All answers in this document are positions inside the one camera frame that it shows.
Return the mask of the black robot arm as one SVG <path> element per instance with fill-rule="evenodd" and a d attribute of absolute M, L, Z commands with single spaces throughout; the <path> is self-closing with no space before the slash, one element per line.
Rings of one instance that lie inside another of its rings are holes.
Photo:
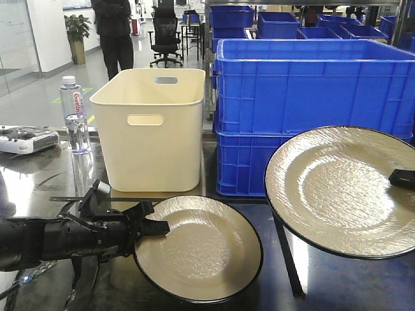
<path fill-rule="evenodd" d="M 43 261 L 96 256 L 99 262 L 129 257 L 142 236 L 164 236 L 166 221 L 150 220 L 151 202 L 120 211 L 97 210 L 100 180 L 78 197 L 79 216 L 64 207 L 55 218 L 5 218 L 1 221 L 1 271 L 34 268 Z"/>

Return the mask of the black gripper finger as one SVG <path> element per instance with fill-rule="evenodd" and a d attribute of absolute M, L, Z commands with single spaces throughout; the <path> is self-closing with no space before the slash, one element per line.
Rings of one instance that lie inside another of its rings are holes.
<path fill-rule="evenodd" d="M 403 170 L 394 169 L 388 178 L 391 185 L 401 187 L 404 189 L 415 188 L 415 171 L 414 170 Z"/>

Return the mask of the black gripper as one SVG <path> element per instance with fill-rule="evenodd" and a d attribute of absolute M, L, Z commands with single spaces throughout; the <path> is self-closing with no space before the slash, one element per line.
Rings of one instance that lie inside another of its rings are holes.
<path fill-rule="evenodd" d="M 61 213 L 45 224 L 42 260 L 60 260 L 96 255 L 101 262 L 110 258 L 128 257 L 141 236 L 164 236 L 170 232 L 168 221 L 145 218 L 154 213 L 150 201 L 138 202 L 121 212 L 116 209 L 98 211 L 102 202 L 100 180 L 93 182 L 79 199 L 78 216 Z"/>

